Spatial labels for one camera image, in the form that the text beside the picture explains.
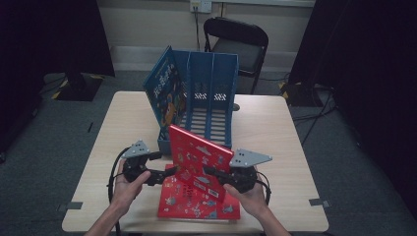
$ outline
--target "gray metal bracket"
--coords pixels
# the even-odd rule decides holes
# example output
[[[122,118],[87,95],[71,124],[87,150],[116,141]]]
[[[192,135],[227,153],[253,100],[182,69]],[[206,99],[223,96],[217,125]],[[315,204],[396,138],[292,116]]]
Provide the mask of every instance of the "gray metal bracket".
[[[147,145],[142,140],[138,140],[135,144],[132,144],[132,146],[129,147],[129,149],[127,149],[121,157],[130,158],[148,153],[149,148],[147,147]]]
[[[230,160],[230,167],[250,167],[272,160],[272,156],[246,149],[237,149]]]

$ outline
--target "person's right hand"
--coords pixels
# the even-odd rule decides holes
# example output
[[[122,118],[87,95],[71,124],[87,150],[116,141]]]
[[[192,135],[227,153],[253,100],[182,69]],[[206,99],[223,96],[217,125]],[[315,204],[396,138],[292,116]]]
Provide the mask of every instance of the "person's right hand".
[[[267,203],[265,201],[263,186],[259,183],[256,183],[252,190],[244,194],[239,193],[237,189],[229,184],[224,184],[223,187],[227,193],[239,200],[240,204],[246,212],[254,217],[258,217],[262,212],[268,209]]]
[[[118,208],[122,215],[128,212],[132,201],[141,192],[142,185],[150,176],[150,172],[145,171],[135,181],[129,183],[125,176],[121,174],[123,172],[123,164],[125,161],[126,159],[122,159],[119,162],[118,175],[115,181],[116,187],[114,189],[114,196],[110,204],[111,206]]]

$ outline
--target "blue plastic file organizer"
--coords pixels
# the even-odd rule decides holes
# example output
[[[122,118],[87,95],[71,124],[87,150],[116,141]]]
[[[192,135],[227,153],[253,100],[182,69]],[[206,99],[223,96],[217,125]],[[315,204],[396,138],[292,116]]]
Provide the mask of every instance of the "blue plastic file organizer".
[[[200,137],[231,148],[231,121],[239,68],[237,55],[178,51],[168,47],[159,58],[144,82],[144,88],[161,127],[158,145],[159,150],[164,154],[171,153],[171,146],[168,135],[169,124],[166,121],[161,121],[164,120],[163,117],[166,114],[172,113],[172,109],[169,107],[161,109],[160,103],[166,102],[157,103],[154,101],[156,94],[159,95],[158,99],[162,100],[165,99],[162,95],[177,94],[172,92],[172,86],[168,86],[164,92],[155,92],[155,88],[163,90],[160,88],[160,81],[161,78],[165,78],[163,75],[166,73],[161,65],[166,64],[167,61],[174,61],[175,69],[170,68],[170,71],[178,72],[181,81],[177,99],[171,99],[175,102],[174,105],[170,104],[170,107],[176,107],[176,105],[177,107],[174,111],[174,118],[170,119],[169,124],[179,125]]]

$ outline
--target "table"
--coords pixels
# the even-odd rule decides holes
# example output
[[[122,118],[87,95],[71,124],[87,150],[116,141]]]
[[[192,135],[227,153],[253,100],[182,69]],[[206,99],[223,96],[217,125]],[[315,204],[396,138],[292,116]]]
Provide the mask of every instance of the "table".
[[[267,175],[271,197],[269,207],[289,231],[324,232],[328,220],[322,206],[309,200],[319,197],[294,124],[280,96],[239,95],[233,113],[233,148],[244,148],[271,155],[273,160],[260,164]],[[150,151],[158,150],[159,127],[142,91],[115,93],[102,127],[91,150],[72,202],[81,209],[68,209],[62,228],[68,232],[86,232],[108,206],[107,181],[119,152],[142,139]],[[148,161],[151,169],[164,168],[170,156]],[[261,224],[241,208],[241,219],[229,221],[189,221],[156,216],[161,186],[144,186],[129,212],[120,220],[123,232],[199,232],[256,233]]]

